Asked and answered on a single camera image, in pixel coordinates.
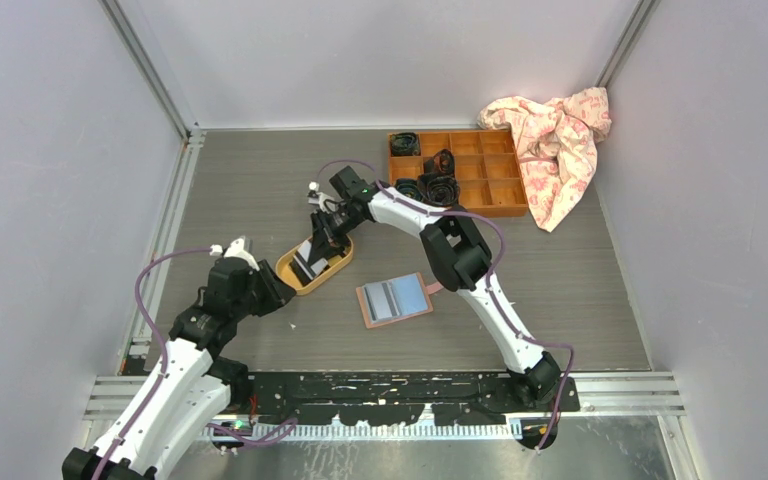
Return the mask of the yellow oval card tray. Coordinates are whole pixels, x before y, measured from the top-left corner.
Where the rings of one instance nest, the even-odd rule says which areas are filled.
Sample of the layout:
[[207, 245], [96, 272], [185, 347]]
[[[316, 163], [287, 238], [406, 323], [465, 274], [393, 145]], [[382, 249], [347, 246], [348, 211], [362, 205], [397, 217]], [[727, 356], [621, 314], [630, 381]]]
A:
[[348, 239], [348, 245], [341, 253], [311, 262], [312, 242], [306, 239], [281, 256], [274, 270], [298, 295], [307, 295], [349, 264], [354, 255], [353, 247], [354, 242]]

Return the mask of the brown leather card holder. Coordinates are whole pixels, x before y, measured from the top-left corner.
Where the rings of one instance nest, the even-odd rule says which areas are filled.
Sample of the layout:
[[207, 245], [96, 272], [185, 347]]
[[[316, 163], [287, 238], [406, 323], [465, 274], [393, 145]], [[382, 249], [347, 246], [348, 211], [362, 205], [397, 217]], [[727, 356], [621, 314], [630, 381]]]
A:
[[364, 284], [356, 289], [364, 325], [374, 329], [433, 311], [440, 282], [426, 284], [419, 272]]

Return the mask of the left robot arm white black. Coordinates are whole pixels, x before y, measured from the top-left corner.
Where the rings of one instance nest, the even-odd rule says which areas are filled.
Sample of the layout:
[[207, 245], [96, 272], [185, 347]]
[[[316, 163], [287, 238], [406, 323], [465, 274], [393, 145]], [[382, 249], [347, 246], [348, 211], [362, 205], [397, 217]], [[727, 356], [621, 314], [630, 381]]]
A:
[[208, 423], [250, 403], [246, 365], [221, 357], [239, 322], [263, 317], [296, 295], [264, 260], [221, 257], [196, 301], [175, 319], [158, 363], [106, 433], [72, 449], [65, 479], [166, 479]]

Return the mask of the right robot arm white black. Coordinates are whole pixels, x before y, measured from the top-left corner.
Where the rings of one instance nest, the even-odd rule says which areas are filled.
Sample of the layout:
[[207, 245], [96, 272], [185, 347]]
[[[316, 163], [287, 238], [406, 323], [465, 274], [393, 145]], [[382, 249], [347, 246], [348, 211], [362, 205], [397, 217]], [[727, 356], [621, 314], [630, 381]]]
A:
[[311, 215], [312, 235], [293, 253], [290, 269], [309, 286], [324, 277], [329, 260], [345, 255], [349, 234], [369, 221], [394, 227], [417, 238], [434, 278], [462, 297], [478, 315], [502, 354], [515, 381], [515, 396], [537, 411], [565, 385], [566, 374], [537, 341], [507, 299], [493, 255], [477, 227], [481, 216], [459, 206], [422, 204], [380, 181], [370, 183], [346, 166], [329, 180], [336, 199], [324, 196]]

